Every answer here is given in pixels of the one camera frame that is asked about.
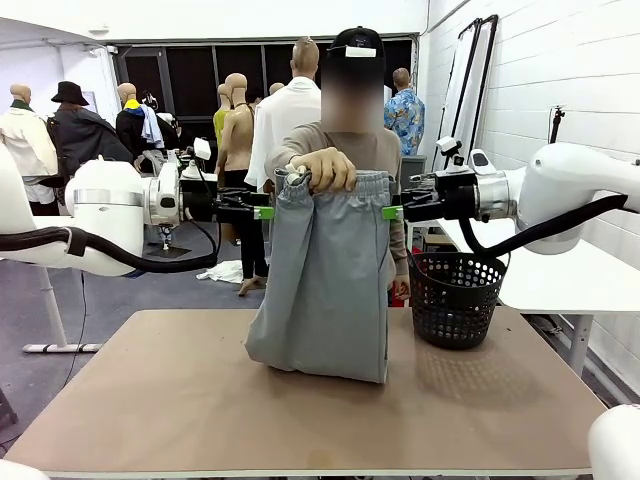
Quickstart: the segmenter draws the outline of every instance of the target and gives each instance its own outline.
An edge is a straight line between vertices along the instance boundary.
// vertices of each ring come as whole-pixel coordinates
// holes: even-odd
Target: window
[[[145,91],[150,92],[158,100],[158,109],[165,111],[164,95],[162,94],[162,81],[160,80],[160,67],[158,57],[153,56],[127,56],[125,57],[129,82],[136,86],[138,100],[142,100]]]
[[[412,73],[411,47],[411,40],[387,40],[384,42],[384,52],[387,57],[384,84],[393,90],[394,95],[398,93],[393,86],[394,70],[404,67],[409,70],[409,74]]]
[[[218,108],[211,47],[167,48],[176,116],[212,115]]]
[[[224,83],[232,73],[247,77],[247,90],[264,92],[262,81],[262,51],[260,45],[238,45],[216,47],[218,78]]]
[[[267,67],[267,88],[276,82],[285,85],[291,81],[291,51],[293,44],[265,45],[264,58]]]

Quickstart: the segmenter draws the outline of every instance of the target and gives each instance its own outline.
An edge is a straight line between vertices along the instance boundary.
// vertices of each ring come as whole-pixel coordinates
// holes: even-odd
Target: black hat
[[[73,82],[59,82],[58,93],[55,94],[51,101],[56,103],[73,103],[74,105],[82,105],[83,107],[89,105],[89,102],[82,96],[80,85]]]
[[[349,28],[338,34],[327,49],[327,57],[345,57],[346,47],[375,48],[376,57],[384,58],[384,44],[378,32],[370,28]]]
[[[382,85],[386,61],[380,35],[369,28],[344,30],[327,49],[322,76],[353,86]]]

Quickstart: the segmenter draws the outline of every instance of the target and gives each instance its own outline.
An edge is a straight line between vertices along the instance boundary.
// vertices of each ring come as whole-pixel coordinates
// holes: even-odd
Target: table surface
[[[438,220],[453,244],[471,252],[457,221]],[[486,247],[515,234],[513,220],[472,221]],[[521,313],[640,312],[640,271],[584,240],[561,255],[540,255],[525,248],[511,253],[500,301]]]
[[[253,310],[133,315],[7,460],[52,476],[559,475],[588,472],[604,407],[512,309],[464,352],[390,309],[385,386],[252,362]]]

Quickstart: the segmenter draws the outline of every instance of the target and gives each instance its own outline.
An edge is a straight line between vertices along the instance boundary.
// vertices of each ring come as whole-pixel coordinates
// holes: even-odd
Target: yellow shirt
[[[222,129],[224,128],[224,117],[231,112],[231,110],[218,110],[213,114],[213,129],[216,132],[216,141],[218,142],[218,148],[222,142]]]

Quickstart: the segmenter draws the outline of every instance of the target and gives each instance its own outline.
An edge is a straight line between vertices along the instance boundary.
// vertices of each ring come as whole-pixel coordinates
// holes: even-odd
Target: wooden table
[[[252,310],[133,315],[6,459],[52,476],[571,475],[605,410],[515,311],[475,350],[391,309],[385,386],[249,360]]]

